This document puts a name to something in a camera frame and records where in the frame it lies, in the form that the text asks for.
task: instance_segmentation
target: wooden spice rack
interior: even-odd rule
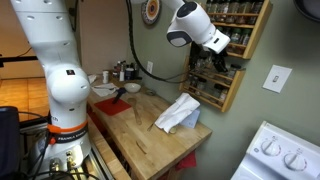
[[[259,14],[252,14],[252,13],[208,13],[209,16],[214,15],[227,15],[227,16],[247,16],[247,17],[257,17],[255,25],[238,25],[238,24],[227,24],[221,22],[213,22],[215,26],[222,26],[222,27],[233,27],[233,28],[249,28],[252,29],[252,33],[250,36],[250,40],[247,46],[229,43],[228,46],[234,46],[236,48],[244,49],[243,54],[236,54],[228,52],[229,56],[239,57],[243,59],[251,59],[252,55],[256,49],[256,46],[259,42],[263,29],[268,21],[268,18],[271,14],[272,4],[270,0],[264,0],[262,8]]]
[[[188,71],[189,70],[189,58],[186,59],[185,65],[184,65],[184,70]],[[190,86],[189,89],[184,88],[184,83],[181,83],[179,86],[179,90],[182,92],[189,93],[191,96],[194,98],[201,100],[203,102],[206,102],[210,105],[212,105],[215,108],[218,108],[221,112],[226,112],[230,109],[232,102],[237,94],[237,91],[239,89],[239,86],[241,84],[241,81],[245,75],[245,69],[238,70],[234,76],[234,78],[229,78],[225,75],[219,74],[219,73],[214,73],[210,71],[209,69],[204,69],[202,71],[203,73],[196,73],[196,72],[189,72],[190,74],[197,76],[199,78],[206,79],[207,82],[212,82],[215,84],[220,84],[224,88],[228,89],[228,93],[226,96],[226,99],[224,101],[221,101],[219,98],[213,96],[212,94],[209,94],[208,92],[205,92],[203,90],[197,89],[196,87]],[[185,74],[182,79],[187,79],[189,74]],[[226,84],[225,80],[231,81],[231,84]],[[197,95],[192,90],[199,91],[201,95]]]

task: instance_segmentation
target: kitchen counter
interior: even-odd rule
[[[118,87],[123,85],[117,81],[113,83]],[[179,125],[174,134],[167,134],[155,125],[150,131],[147,131],[158,116],[170,106],[170,103],[159,96],[145,94],[144,88],[138,93],[125,93],[121,96],[125,102],[128,98],[137,99],[136,107],[142,120],[141,125],[135,121],[133,108],[108,116],[94,105],[115,96],[116,93],[100,97],[91,91],[88,103],[104,124],[138,179],[161,177],[208,139],[212,133],[200,122],[194,129]]]

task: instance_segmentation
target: wall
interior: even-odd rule
[[[213,134],[196,151],[197,168],[185,171],[182,179],[230,179],[264,120],[320,146],[320,24],[301,16],[291,0],[272,3],[253,58],[237,60],[247,72],[230,111],[220,113],[201,105],[199,120]],[[134,10],[137,52],[143,63],[152,60],[154,72],[164,77],[180,72],[187,48],[169,47],[164,39],[172,13],[164,6],[158,24],[147,28],[139,7]],[[273,64],[293,69],[280,94],[261,88]],[[145,78],[145,84],[170,102],[180,94],[176,85],[150,78]]]
[[[82,66],[86,73],[112,69],[126,58],[125,1],[79,1]]]
[[[16,14],[9,0],[0,1],[0,54],[15,57],[30,48]],[[0,68],[0,78],[42,77],[43,70],[38,61],[5,63]]]

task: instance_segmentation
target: stove knob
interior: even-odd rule
[[[268,156],[278,156],[280,154],[281,148],[274,141],[265,141],[261,145],[262,151]]]
[[[307,167],[307,161],[301,155],[293,153],[284,157],[284,163],[293,171],[303,171]]]

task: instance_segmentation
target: light switch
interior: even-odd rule
[[[263,88],[280,93],[283,85],[286,83],[292,69],[273,65]]]

